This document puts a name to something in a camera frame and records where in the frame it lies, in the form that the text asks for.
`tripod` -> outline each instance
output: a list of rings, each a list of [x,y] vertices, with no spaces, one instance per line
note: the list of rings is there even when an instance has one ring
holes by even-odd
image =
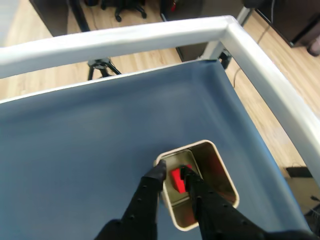
[[[110,74],[107,71],[107,68],[111,69],[111,71],[113,71],[117,75],[121,74],[121,72],[119,72],[118,69],[116,69],[116,67],[111,63],[109,58],[89,60],[88,66],[89,66],[88,81],[92,80],[95,69],[100,70],[103,78],[110,76]]]

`tripod leg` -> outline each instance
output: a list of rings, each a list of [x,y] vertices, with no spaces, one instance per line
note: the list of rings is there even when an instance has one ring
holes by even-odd
[[[106,77],[109,77],[109,76],[110,76],[109,73],[107,72],[107,70],[106,70],[105,68],[99,69],[99,70],[100,70],[100,72],[101,72],[102,77],[106,78]]]
[[[94,67],[90,66],[89,67],[89,74],[88,74],[88,81],[92,80],[93,76],[94,76]]]
[[[107,65],[107,67],[110,68],[111,71],[114,72],[115,74],[117,74],[117,75],[121,74],[121,72],[119,72],[119,70],[116,69],[116,67],[113,66],[111,63],[107,63],[106,65]]]

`black cable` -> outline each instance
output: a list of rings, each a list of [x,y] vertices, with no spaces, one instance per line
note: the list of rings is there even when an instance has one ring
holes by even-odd
[[[263,33],[261,34],[261,36],[259,37],[258,41],[256,42],[258,45],[259,43],[261,42],[262,38],[264,37],[264,35],[268,32],[268,30],[270,29],[270,25],[268,25]],[[233,88],[235,89],[236,88],[236,77],[237,77],[237,74],[240,72],[241,70],[241,67],[239,67],[236,71],[235,71],[235,74],[234,74],[234,77],[233,77]]]
[[[90,9],[91,15],[92,15],[92,19],[93,19],[93,25],[95,27],[95,30],[99,30],[99,28],[97,27],[96,24],[96,19],[95,19],[95,15],[94,15],[94,11],[92,10],[92,7],[88,7]]]
[[[275,8],[275,2],[276,0],[272,0],[272,3],[271,3],[271,24],[274,23],[274,8]],[[263,33],[261,34],[261,36],[259,37],[258,41],[256,41],[256,43],[259,45],[262,38],[264,37],[264,35],[268,32],[268,30],[270,29],[270,25],[268,25]],[[233,77],[233,88],[235,89],[236,88],[236,77],[237,77],[237,74],[240,72],[241,70],[241,67],[239,67],[236,71],[235,71],[235,74],[234,74],[234,77]]]

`blue tray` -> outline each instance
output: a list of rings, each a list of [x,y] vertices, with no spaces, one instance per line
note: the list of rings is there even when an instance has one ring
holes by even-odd
[[[210,140],[238,209],[267,231],[308,229],[221,64],[196,61],[0,104],[0,239],[90,240],[121,218],[163,152]],[[176,229],[160,203],[158,239]]]

